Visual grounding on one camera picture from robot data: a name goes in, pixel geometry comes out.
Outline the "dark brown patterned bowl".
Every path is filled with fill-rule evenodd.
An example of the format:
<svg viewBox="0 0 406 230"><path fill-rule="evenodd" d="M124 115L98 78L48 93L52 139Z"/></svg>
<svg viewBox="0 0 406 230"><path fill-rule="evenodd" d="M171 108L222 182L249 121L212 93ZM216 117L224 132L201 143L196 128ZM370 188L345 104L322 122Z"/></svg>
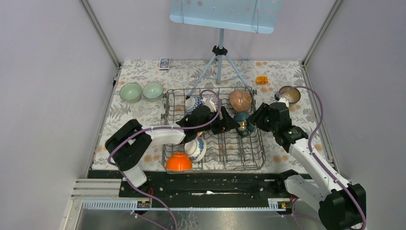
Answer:
<svg viewBox="0 0 406 230"><path fill-rule="evenodd" d="M290 104L297 103L301 99L301 94L298 89L291 86L283 86L279 90L280 96L285 97Z"/></svg>

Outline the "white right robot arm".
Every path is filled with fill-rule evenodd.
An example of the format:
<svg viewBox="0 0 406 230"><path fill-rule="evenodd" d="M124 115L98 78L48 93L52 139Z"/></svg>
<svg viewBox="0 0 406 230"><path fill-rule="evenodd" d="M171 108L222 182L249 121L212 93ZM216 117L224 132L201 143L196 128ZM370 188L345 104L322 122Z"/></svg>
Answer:
<svg viewBox="0 0 406 230"><path fill-rule="evenodd" d="M345 230L357 224L366 228L365 189L360 184L351 184L321 158L309 136L292 124L285 103L262 103L249 116L249 123L271 132L276 143L299 161L315 182L309 183L293 170L283 172L282 179L274 185L278 196L292 194L303 200L317 211L327 230Z"/></svg>

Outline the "light green bowl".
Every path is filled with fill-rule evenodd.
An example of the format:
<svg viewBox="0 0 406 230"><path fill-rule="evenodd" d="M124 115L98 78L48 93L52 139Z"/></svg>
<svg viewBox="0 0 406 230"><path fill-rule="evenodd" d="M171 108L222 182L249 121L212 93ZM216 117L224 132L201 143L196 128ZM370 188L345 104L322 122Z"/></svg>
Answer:
<svg viewBox="0 0 406 230"><path fill-rule="evenodd" d="M135 82L124 85L119 92L120 98L128 103L134 103L142 97L142 87Z"/></svg>

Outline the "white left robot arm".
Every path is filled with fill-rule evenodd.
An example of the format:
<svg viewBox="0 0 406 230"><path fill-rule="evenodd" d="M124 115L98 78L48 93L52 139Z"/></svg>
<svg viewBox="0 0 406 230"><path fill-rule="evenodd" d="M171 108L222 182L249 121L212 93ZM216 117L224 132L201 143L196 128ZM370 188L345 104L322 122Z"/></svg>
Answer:
<svg viewBox="0 0 406 230"><path fill-rule="evenodd" d="M236 129L240 124L221 107L211 112L205 105L198 106L190 115L166 126L143 126L136 119L129 120L104 144L109 152L108 163L116 166L130 184L130 191L137 197L148 192L147 177L139 162L150 147L164 144L185 144L199 132L220 134Z"/></svg>

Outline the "dark teal gold bowl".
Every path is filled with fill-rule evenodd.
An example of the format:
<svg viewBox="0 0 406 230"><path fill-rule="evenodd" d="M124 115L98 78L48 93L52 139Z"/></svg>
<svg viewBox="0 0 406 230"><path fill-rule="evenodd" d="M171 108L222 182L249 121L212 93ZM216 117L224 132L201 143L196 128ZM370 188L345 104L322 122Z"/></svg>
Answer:
<svg viewBox="0 0 406 230"><path fill-rule="evenodd" d="M249 113L237 113L233 117L234 121L238 122L239 124L239 127L236 128L236 131L242 138L250 136L251 133L253 133L256 129L256 127L249 122L249 116Z"/></svg>

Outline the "pale green checkered bowl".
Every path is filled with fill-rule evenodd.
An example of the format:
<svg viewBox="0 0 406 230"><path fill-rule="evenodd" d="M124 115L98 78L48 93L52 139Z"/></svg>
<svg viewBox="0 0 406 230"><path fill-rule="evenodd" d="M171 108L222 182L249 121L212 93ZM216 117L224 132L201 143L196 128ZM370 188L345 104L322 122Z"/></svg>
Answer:
<svg viewBox="0 0 406 230"><path fill-rule="evenodd" d="M164 87L159 82L150 82L143 88L143 96L148 100L157 100L161 98Z"/></svg>

